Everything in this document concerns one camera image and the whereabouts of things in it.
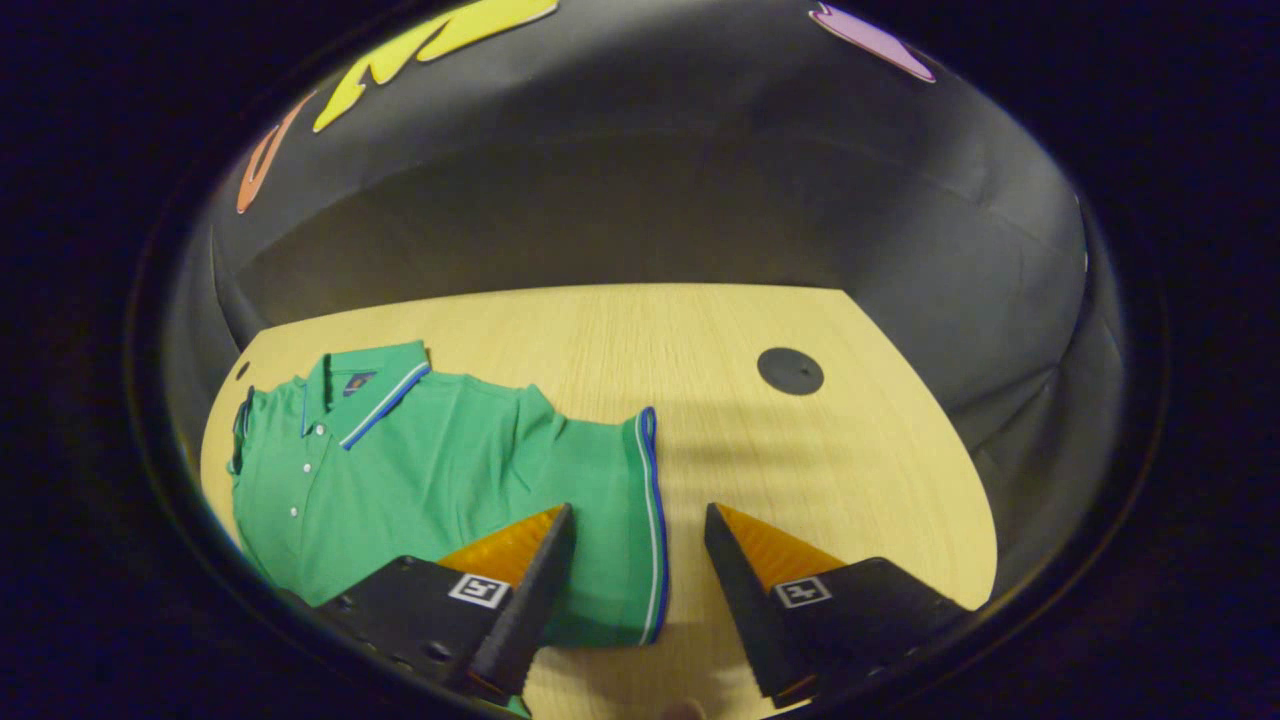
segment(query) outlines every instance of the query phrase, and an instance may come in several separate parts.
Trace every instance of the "shirt logo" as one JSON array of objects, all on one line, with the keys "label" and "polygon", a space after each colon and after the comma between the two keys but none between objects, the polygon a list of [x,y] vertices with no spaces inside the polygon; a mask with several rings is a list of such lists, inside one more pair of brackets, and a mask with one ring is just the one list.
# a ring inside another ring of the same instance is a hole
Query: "shirt logo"
[{"label": "shirt logo", "polygon": [[356,391],[365,387],[365,383],[367,383],[369,379],[376,374],[378,373],[356,373],[355,375],[351,375],[351,379],[347,380],[347,387],[342,388],[342,396],[351,397],[352,395],[356,395]]}]

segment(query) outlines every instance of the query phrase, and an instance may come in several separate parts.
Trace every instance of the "green polo shirt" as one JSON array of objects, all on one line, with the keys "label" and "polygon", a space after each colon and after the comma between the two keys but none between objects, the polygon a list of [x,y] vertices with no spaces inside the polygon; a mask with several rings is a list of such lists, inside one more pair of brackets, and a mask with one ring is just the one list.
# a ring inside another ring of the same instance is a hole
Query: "green polo shirt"
[{"label": "green polo shirt", "polygon": [[655,432],[652,407],[570,420],[534,386],[431,372],[421,342],[325,355],[306,379],[250,388],[236,523],[250,562],[315,606],[399,555],[438,560],[568,502],[577,542],[544,641],[646,644],[667,598]]}]

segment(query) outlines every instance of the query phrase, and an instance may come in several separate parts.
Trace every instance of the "yellow shape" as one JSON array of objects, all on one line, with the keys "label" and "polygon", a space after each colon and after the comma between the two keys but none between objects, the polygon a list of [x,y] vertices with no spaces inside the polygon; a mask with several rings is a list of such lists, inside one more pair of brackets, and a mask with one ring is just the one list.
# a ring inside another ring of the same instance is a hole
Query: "yellow shape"
[{"label": "yellow shape", "polygon": [[733,538],[751,564],[751,570],[764,585],[765,591],[773,589],[778,583],[786,583],[809,575],[817,575],[837,568],[844,568],[844,562],[803,539],[783,533],[773,525],[751,518],[746,512],[739,512],[732,507],[716,503],[717,510],[724,516]]},{"label": "yellow shape", "polygon": [[[356,60],[329,96],[312,131],[323,131],[356,106],[365,94],[365,83],[360,82],[365,70],[369,70],[378,85],[387,85],[408,63],[415,50],[421,49],[419,60],[434,60],[477,40],[536,20],[553,12],[556,5],[557,0],[480,0],[436,15],[396,36]],[[422,44],[428,40],[431,42],[424,47]]]},{"label": "yellow shape", "polygon": [[552,529],[552,523],[564,506],[552,507],[525,518],[524,520],[507,525],[506,528],[483,537],[476,542],[445,555],[436,561],[460,573],[472,573],[509,583],[512,587],[520,584],[534,555],[543,544],[543,538]]}]

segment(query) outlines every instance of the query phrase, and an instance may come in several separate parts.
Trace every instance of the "blue striped trim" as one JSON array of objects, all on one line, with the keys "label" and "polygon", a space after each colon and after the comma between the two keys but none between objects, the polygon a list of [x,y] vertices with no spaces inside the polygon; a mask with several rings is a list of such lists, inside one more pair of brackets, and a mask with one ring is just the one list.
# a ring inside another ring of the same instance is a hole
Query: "blue striped trim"
[{"label": "blue striped trim", "polygon": [[658,633],[667,619],[667,597],[671,592],[671,565],[667,560],[667,518],[662,511],[662,491],[658,488],[658,413],[653,407],[645,407],[640,413],[640,434],[644,441],[644,452],[649,456],[650,487],[653,488],[654,505],[658,507],[658,529],[662,533],[662,588],[658,591],[658,614],[653,623],[653,634],[643,641],[644,644],[658,641]]},{"label": "blue striped trim", "polygon": [[416,383],[422,375],[430,372],[431,366],[428,365],[426,363],[422,363],[419,366],[410,370],[408,374],[404,375],[404,378],[399,383],[397,383],[397,386],[392,388],[389,393],[387,393],[387,397],[384,397],[383,401],[378,404],[378,407],[375,407],[374,411],[370,413],[369,416],[365,418],[365,420],[360,423],[360,425],[357,425],[356,429],[352,430],[351,434],[343,438],[342,442],[339,442],[338,445],[340,445],[343,450],[351,450],[351,446],[356,445],[356,441],[365,437],[365,433],[367,433],[370,428],[376,425],[378,420],[381,420],[388,413],[390,413],[390,409],[394,407],[396,404],[399,402],[402,397],[404,397],[404,393],[408,392],[408,388],[413,387],[413,383]]}]

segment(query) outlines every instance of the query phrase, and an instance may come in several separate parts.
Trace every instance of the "polo shirt collar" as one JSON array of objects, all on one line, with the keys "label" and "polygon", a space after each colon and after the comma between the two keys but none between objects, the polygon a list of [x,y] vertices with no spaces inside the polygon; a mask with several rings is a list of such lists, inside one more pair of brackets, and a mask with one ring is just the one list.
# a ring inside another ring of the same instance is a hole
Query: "polo shirt collar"
[{"label": "polo shirt collar", "polygon": [[[324,425],[324,432],[333,433],[344,450],[351,450],[430,372],[422,341],[324,355],[307,375],[301,434],[306,437]],[[360,392],[342,397],[343,388],[333,384],[334,373],[378,374]]]}]

